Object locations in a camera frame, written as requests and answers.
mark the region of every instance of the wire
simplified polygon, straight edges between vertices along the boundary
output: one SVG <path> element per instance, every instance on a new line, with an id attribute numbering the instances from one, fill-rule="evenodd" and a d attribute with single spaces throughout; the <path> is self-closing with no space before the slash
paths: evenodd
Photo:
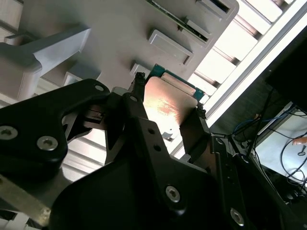
<path id="1" fill-rule="evenodd" d="M 301 137 L 305 136 L 306 134 L 307 134 L 307 132 L 304 133 L 304 134 L 302 134 L 302 135 L 300 135 L 300 136 L 297 136 L 295 139 L 301 138 Z M 289 173 L 289 172 L 286 170 L 286 168 L 284 167 L 284 164 L 283 164 L 283 152 L 284 152 L 284 150 L 286 149 L 286 147 L 287 147 L 291 142 L 292 142 L 292 140 L 288 141 L 288 142 L 285 144 L 285 146 L 283 147 L 282 152 L 280 153 L 280 163 L 281 163 L 281 165 L 282 165 L 283 170 L 288 174 L 287 178 L 293 177 L 293 175 L 294 175 L 296 172 L 298 172 L 298 171 L 303 167 L 303 165 L 307 162 L 307 157 L 306 157 L 306 158 L 303 160 L 302 164 L 301 164 L 296 170 L 294 170 L 292 173 Z M 304 181 L 305 181 L 305 180 L 300 180 L 300 179 L 297 179 L 297 178 L 295 178 L 295 179 L 298 180 L 298 181 L 300 181 L 300 182 L 304 182 Z"/>
<path id="2" fill-rule="evenodd" d="M 269 182 L 269 184 L 270 184 L 270 185 L 273 187 L 273 189 L 278 193 L 277 189 L 275 188 L 275 186 L 273 185 L 272 181 L 269 179 L 269 177 L 267 176 L 265 170 L 263 169 L 263 166 L 262 166 L 262 164 L 261 164 L 261 162 L 260 162 L 259 155 L 258 155 L 258 153 L 256 152 L 255 145 L 256 145 L 256 142 L 254 142 L 253 149 L 254 149 L 254 151 L 255 151 L 256 159 L 257 159 L 257 161 L 259 162 L 259 167 L 260 167 L 260 169 L 261 169 L 261 171 L 262 171 L 264 177 L 265 177 L 265 178 L 267 179 L 267 181 Z"/>
<path id="3" fill-rule="evenodd" d="M 293 113 L 288 113 L 288 114 L 291 114 L 291 115 L 293 115 L 293 116 L 299 116 L 299 117 L 302 117 L 302 118 L 307 118 L 307 115 L 305 114 L 305 115 L 298 115 L 298 114 L 293 114 Z"/>
<path id="4" fill-rule="evenodd" d="M 276 130 L 274 130 L 274 129 L 272 129 L 272 128 L 267 128 L 267 129 L 272 130 L 272 131 L 274 131 L 275 133 L 278 133 L 278 134 L 284 136 L 285 138 L 292 139 L 292 140 L 296 139 L 296 138 L 288 137 L 288 136 L 286 136 L 285 134 L 282 134 L 281 132 L 278 132 L 278 131 L 276 131 Z"/>
<path id="5" fill-rule="evenodd" d="M 280 119 L 280 118 L 283 118 L 283 117 L 285 117 L 287 115 L 287 113 L 284 113 L 284 114 L 282 114 L 282 115 L 280 115 L 280 116 L 278 116 L 278 117 L 274 117 L 274 118 L 269 118 L 269 119 L 265 119 L 265 120 L 262 120 L 262 122 L 268 122 L 268 121 L 272 121 L 272 120 L 277 120 L 277 119 Z M 243 124 L 245 124 L 245 123 L 248 123 L 248 122 L 252 122 L 252 121 L 256 121 L 256 120 L 258 120 L 259 118 L 257 117 L 256 119 L 250 119 L 250 120 L 246 120 L 246 121 L 243 121 L 243 122 L 241 122 L 241 123 L 239 123 L 236 127 L 235 127 L 235 129 L 234 129 L 234 131 L 232 132 L 233 134 L 238 130 L 238 128 L 240 127 L 240 126 L 242 126 Z"/>

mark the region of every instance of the rectangular slot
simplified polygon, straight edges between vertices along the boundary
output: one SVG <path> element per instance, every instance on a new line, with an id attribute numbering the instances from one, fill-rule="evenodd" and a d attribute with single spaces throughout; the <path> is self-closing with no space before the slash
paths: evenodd
<path id="1" fill-rule="evenodd" d="M 228 13 L 229 8 L 225 6 L 224 3 L 222 3 L 221 1 L 219 0 L 209 0 L 209 1 L 211 1 L 214 5 L 216 5 L 218 8 L 220 8 L 225 13 Z"/>
<path id="2" fill-rule="evenodd" d="M 193 53 L 179 45 L 158 30 L 154 30 L 149 40 L 150 44 L 158 47 L 165 53 L 175 57 L 184 65 L 189 64 L 193 57 Z"/>
<path id="3" fill-rule="evenodd" d="M 185 23 L 190 26 L 192 29 L 196 30 L 198 33 L 203 35 L 204 41 L 207 42 L 209 40 L 209 37 L 211 36 L 211 33 L 205 31 L 203 28 L 201 28 L 199 25 L 194 23 L 192 20 L 190 20 L 188 17 L 186 18 Z"/>

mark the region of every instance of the bright window light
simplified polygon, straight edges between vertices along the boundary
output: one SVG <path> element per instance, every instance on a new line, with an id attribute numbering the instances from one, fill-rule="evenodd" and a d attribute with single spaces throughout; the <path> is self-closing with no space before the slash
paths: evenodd
<path id="1" fill-rule="evenodd" d="M 283 13 L 283 11 L 272 0 L 247 0 L 256 10 L 258 10 L 270 22 L 276 19 Z"/>
<path id="2" fill-rule="evenodd" d="M 237 2 L 240 6 L 238 15 L 244 18 L 244 20 L 259 31 L 259 33 L 262 35 L 265 34 L 271 26 L 270 22 L 255 9 L 249 7 L 248 3 L 245 1 L 237 0 Z"/>
<path id="3" fill-rule="evenodd" d="M 212 49 L 197 67 L 197 71 L 213 81 L 223 83 L 235 68 L 234 64 Z"/>
<path id="4" fill-rule="evenodd" d="M 231 22 L 215 46 L 225 54 L 243 60 L 257 40 L 235 22 Z"/>

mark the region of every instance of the bolt head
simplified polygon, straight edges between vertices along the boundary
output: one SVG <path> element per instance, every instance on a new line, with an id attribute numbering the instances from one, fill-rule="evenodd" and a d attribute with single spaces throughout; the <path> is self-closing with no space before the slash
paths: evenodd
<path id="1" fill-rule="evenodd" d="M 12 126 L 0 126 L 0 140 L 11 140 L 17 135 L 18 131 Z"/>
<path id="2" fill-rule="evenodd" d="M 43 136 L 37 140 L 36 144 L 41 150 L 53 151 L 58 146 L 58 141 L 53 137 Z"/>
<path id="3" fill-rule="evenodd" d="M 169 185 L 166 187 L 165 193 L 172 202 L 178 203 L 180 201 L 180 193 L 175 187 Z"/>

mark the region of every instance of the blue cable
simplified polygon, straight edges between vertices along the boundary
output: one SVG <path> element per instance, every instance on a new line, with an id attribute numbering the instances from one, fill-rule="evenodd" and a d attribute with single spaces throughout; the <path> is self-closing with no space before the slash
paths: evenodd
<path id="1" fill-rule="evenodd" d="M 272 121 L 272 120 L 280 119 L 280 118 L 282 118 L 282 117 L 285 117 L 286 115 L 287 115 L 287 111 L 285 111 L 284 114 L 282 114 L 282 115 L 280 115 L 280 116 L 278 116 L 278 117 L 266 119 L 266 120 L 263 120 L 262 122 L 267 122 L 267 121 Z M 246 121 L 243 121 L 243 122 L 239 123 L 239 124 L 235 127 L 235 129 L 234 129 L 234 131 L 233 131 L 232 133 L 235 133 L 235 132 L 237 131 L 237 129 L 238 129 L 240 126 L 242 126 L 243 124 L 248 123 L 248 122 L 252 122 L 252 121 L 254 121 L 254 120 L 256 120 L 256 119 L 249 119 L 249 120 L 246 120 Z"/>

